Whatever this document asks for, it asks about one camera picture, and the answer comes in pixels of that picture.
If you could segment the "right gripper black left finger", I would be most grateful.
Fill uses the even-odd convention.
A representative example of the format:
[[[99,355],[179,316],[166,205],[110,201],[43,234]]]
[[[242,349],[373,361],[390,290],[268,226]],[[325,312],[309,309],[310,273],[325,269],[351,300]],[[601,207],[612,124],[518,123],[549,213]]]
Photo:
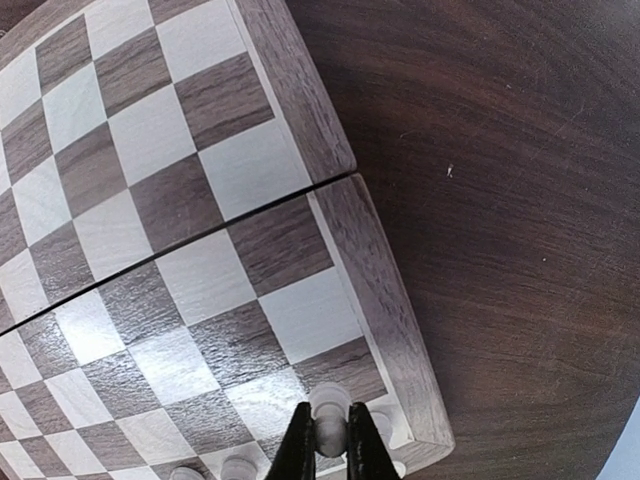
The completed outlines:
[[[315,480],[316,436],[309,402],[299,403],[292,415],[267,480]]]

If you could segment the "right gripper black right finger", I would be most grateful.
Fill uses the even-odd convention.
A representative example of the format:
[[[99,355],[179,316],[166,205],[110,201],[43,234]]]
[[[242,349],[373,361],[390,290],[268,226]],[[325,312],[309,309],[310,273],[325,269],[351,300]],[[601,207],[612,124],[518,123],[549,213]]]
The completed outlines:
[[[400,479],[374,420],[362,402],[356,402],[349,408],[347,479]]]

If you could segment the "light chess pawn piece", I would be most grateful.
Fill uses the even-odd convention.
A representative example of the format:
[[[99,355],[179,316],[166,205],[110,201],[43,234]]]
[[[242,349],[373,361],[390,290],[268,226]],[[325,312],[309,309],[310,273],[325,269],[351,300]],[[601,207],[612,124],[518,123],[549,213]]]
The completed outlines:
[[[394,433],[391,418],[381,411],[372,411],[371,417],[385,448],[390,450],[391,440]]]

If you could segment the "light chess king piece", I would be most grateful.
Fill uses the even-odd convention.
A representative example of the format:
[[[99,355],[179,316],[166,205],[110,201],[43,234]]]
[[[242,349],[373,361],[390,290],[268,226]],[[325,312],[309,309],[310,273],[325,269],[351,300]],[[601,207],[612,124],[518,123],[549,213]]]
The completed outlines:
[[[258,469],[249,459],[241,456],[227,457],[221,467],[221,480],[256,480]]]

